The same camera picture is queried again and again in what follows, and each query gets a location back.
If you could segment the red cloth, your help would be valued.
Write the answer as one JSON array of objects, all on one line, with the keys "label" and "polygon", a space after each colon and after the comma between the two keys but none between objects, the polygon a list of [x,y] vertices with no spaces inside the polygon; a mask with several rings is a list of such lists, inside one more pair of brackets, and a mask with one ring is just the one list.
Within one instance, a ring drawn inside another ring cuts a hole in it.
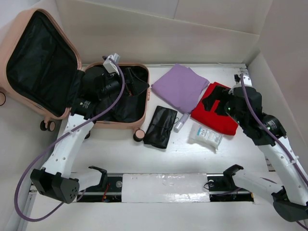
[{"label": "red cloth", "polygon": [[215,112],[220,101],[215,100],[210,111],[206,111],[202,103],[202,100],[207,98],[216,86],[225,87],[224,85],[221,85],[217,82],[210,83],[198,105],[194,110],[192,110],[191,118],[219,133],[234,136],[236,134],[238,124],[229,116],[220,116]]}]

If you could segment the purple cloth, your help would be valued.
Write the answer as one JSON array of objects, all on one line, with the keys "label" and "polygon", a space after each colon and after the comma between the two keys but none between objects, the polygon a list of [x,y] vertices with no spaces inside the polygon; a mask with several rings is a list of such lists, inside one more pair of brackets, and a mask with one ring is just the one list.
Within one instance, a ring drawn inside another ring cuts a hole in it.
[{"label": "purple cloth", "polygon": [[202,91],[209,80],[199,76],[189,67],[175,64],[152,84],[152,92],[180,113],[188,113],[197,106]]}]

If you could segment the white tissue packet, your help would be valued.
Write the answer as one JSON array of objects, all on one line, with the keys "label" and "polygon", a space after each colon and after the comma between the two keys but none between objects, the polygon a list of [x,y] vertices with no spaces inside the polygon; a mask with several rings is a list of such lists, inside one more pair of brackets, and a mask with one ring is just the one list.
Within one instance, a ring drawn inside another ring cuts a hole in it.
[{"label": "white tissue packet", "polygon": [[206,146],[216,152],[222,141],[222,138],[222,134],[209,128],[203,127],[197,123],[193,123],[187,142],[189,144],[197,143]]}]

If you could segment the black pouch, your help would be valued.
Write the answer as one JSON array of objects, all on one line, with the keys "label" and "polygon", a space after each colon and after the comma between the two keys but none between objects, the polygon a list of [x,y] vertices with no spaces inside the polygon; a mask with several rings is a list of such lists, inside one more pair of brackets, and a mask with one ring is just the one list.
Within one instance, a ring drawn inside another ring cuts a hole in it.
[{"label": "black pouch", "polygon": [[177,113],[176,110],[157,106],[143,138],[144,144],[166,149]]}]

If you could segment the pink hard-shell suitcase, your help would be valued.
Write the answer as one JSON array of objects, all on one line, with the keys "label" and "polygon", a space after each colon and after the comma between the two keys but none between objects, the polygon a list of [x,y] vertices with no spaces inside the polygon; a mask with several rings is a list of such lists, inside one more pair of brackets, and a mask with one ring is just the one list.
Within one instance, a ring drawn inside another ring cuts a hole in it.
[{"label": "pink hard-shell suitcase", "polygon": [[[44,9],[20,12],[0,46],[0,88],[43,115],[43,131],[52,131],[56,119],[64,119],[76,98],[82,73],[102,61],[82,66],[81,58]],[[133,130],[135,141],[145,133]]]}]

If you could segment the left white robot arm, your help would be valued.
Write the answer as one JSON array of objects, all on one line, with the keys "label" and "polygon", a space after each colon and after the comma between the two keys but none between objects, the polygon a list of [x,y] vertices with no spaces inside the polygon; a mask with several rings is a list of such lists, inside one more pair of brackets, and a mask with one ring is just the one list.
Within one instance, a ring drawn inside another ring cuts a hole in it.
[{"label": "left white robot arm", "polygon": [[107,186],[104,169],[91,166],[87,174],[71,172],[75,157],[93,127],[138,130],[149,99],[149,71],[125,64],[108,72],[101,64],[82,73],[63,135],[41,169],[30,175],[38,192],[62,203],[73,202],[79,191]]}]

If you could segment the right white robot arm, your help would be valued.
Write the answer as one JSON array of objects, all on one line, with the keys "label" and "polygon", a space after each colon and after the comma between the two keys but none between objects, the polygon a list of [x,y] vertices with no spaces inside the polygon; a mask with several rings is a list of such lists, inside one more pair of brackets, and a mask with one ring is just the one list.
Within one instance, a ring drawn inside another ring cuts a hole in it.
[{"label": "right white robot arm", "polygon": [[252,86],[232,89],[216,86],[202,99],[205,110],[215,110],[221,116],[232,118],[255,146],[268,158],[281,184],[271,183],[233,165],[223,172],[217,182],[223,190],[242,188],[260,196],[273,205],[286,221],[299,222],[308,218],[308,175],[302,168],[280,121],[262,111],[262,96]]}]

